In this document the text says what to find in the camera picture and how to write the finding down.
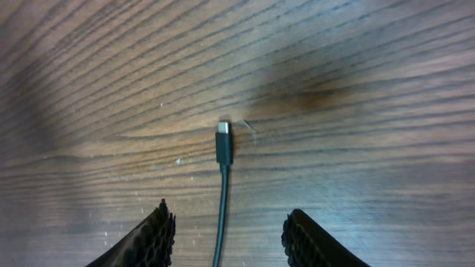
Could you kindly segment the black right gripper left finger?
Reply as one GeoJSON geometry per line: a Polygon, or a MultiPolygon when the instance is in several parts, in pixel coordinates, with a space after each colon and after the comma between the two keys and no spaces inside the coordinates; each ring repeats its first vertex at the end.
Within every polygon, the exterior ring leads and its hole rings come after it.
{"type": "Polygon", "coordinates": [[[140,224],[87,267],[169,267],[176,217],[161,199],[140,224]]]}

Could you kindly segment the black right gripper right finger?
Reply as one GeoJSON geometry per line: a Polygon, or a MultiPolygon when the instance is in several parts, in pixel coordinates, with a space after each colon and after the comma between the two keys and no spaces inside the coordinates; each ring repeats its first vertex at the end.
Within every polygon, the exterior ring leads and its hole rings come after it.
{"type": "Polygon", "coordinates": [[[281,243],[291,267],[369,267],[301,209],[287,215],[281,243]]]}

